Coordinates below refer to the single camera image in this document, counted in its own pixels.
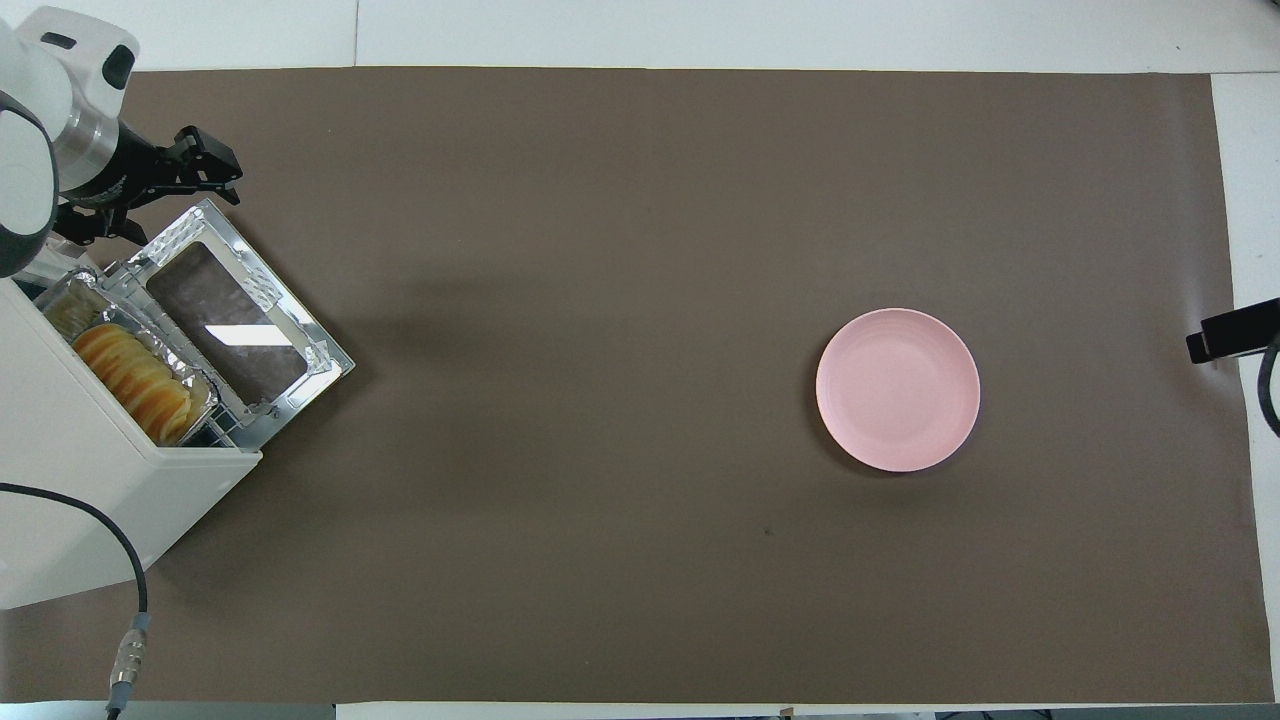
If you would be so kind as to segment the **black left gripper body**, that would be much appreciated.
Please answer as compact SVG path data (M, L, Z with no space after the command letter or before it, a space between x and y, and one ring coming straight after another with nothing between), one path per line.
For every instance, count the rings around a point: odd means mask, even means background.
M196 181L183 179L180 156L196 145L198 127L178 131L165 149L151 143L128 123L119 124L116 146L105 168L76 188L79 206L141 206L155 199L192 195Z

